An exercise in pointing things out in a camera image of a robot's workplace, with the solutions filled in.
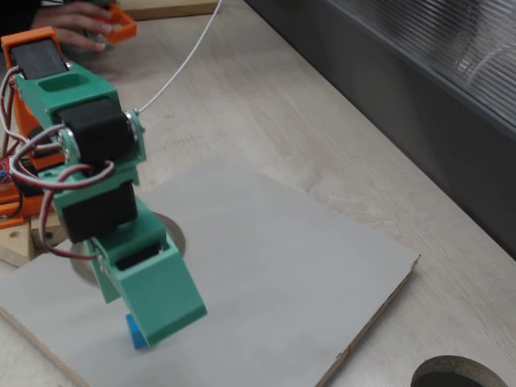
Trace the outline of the person's hand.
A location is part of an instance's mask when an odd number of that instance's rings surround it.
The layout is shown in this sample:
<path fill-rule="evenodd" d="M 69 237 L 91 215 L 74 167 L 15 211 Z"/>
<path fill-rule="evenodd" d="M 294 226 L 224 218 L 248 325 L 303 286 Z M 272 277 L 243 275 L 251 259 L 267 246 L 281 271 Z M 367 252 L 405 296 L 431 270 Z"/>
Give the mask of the person's hand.
<path fill-rule="evenodd" d="M 30 29 L 51 27 L 61 44 L 102 52 L 106 49 L 106 44 L 85 37 L 81 31 L 87 30 L 97 35 L 110 34 L 110 17 L 110 12 L 105 8 L 88 2 L 74 1 L 37 10 Z"/>

